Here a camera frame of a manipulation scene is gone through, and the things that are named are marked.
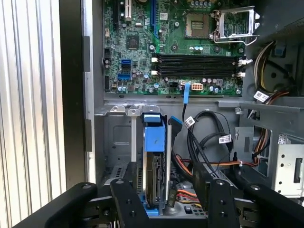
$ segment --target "pcie slot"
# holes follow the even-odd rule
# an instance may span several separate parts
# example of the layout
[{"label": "pcie slot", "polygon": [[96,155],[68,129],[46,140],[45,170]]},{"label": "pcie slot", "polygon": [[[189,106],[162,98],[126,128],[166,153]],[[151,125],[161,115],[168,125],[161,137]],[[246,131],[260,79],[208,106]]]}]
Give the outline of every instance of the pcie slot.
[{"label": "pcie slot", "polygon": [[156,32],[156,1],[157,0],[150,0],[150,26],[154,31],[154,36],[157,38],[157,32]]},{"label": "pcie slot", "polygon": [[132,0],[125,0],[125,20],[132,21]]}]

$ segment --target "screw hole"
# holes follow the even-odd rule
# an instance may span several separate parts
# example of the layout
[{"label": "screw hole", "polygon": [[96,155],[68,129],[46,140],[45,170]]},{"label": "screw hole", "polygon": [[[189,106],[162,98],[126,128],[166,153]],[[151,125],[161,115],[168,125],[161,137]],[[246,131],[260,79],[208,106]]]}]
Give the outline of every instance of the screw hole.
[{"label": "screw hole", "polygon": [[135,216],[136,216],[136,212],[135,212],[134,210],[132,210],[132,211],[130,212],[130,216],[131,216],[131,217],[135,217]]}]

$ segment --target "sticker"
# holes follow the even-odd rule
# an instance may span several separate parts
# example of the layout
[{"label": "sticker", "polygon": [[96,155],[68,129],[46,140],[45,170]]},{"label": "sticker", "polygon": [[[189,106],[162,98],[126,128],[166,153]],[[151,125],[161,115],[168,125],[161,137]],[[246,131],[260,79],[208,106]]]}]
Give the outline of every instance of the sticker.
[{"label": "sticker", "polygon": [[168,20],[168,14],[167,13],[160,13],[160,20]]},{"label": "sticker", "polygon": [[230,142],[232,142],[232,140],[231,140],[231,134],[225,135],[225,136],[223,136],[223,137],[220,137],[220,138],[218,139],[218,142],[219,142],[219,144],[230,143]]},{"label": "sticker", "polygon": [[263,94],[260,91],[257,91],[253,97],[258,101],[265,102],[265,100],[267,100],[269,96],[266,94]]},{"label": "sticker", "polygon": [[184,122],[187,129],[189,129],[192,125],[195,124],[195,120],[190,116],[187,120]]}]

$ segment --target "capacitor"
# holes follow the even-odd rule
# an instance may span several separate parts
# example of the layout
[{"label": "capacitor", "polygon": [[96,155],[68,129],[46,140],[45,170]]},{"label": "capacitor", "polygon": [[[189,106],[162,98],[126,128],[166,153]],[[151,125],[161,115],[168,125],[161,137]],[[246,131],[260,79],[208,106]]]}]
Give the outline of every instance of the capacitor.
[{"label": "capacitor", "polygon": [[124,1],[121,1],[119,3],[119,6],[120,6],[120,10],[124,10]]},{"label": "capacitor", "polygon": [[150,50],[150,51],[154,51],[154,50],[155,50],[154,45],[149,45],[149,50]]}]

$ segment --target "connector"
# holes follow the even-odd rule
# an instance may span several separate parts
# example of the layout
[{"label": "connector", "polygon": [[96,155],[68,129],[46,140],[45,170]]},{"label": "connector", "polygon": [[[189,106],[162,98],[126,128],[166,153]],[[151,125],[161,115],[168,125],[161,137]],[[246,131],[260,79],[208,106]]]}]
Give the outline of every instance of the connector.
[{"label": "connector", "polygon": [[171,116],[168,120],[168,124],[172,126],[172,137],[176,137],[182,129],[182,121],[176,118],[175,116]]},{"label": "connector", "polygon": [[192,83],[191,84],[191,90],[202,91],[203,90],[203,84],[201,84],[201,83]]},{"label": "connector", "polygon": [[117,74],[118,80],[130,80],[131,74]]},{"label": "connector", "polygon": [[189,83],[191,85],[191,81],[180,81],[180,85],[184,86],[186,83]]}]

